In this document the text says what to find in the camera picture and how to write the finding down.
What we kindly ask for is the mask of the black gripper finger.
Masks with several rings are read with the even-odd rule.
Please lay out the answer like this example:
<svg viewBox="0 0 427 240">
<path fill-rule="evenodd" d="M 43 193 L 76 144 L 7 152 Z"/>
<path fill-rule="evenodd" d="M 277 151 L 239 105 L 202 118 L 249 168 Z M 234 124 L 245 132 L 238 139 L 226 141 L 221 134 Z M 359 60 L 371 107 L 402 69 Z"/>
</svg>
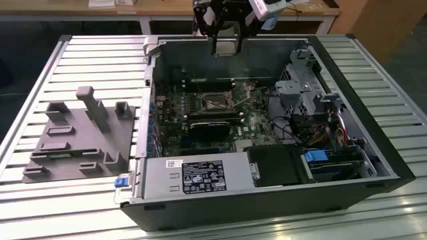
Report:
<svg viewBox="0 0 427 240">
<path fill-rule="evenodd" d="M 194 16 L 199 32 L 211 42 L 211 54 L 217 54 L 218 35 L 223 26 L 223 5 L 221 2 L 194 2 Z"/>
<path fill-rule="evenodd" d="M 258 19 L 250 2 L 234 2 L 233 10 L 238 25 L 235 53 L 239 54 L 245 39 L 257 35 Z"/>
</svg>

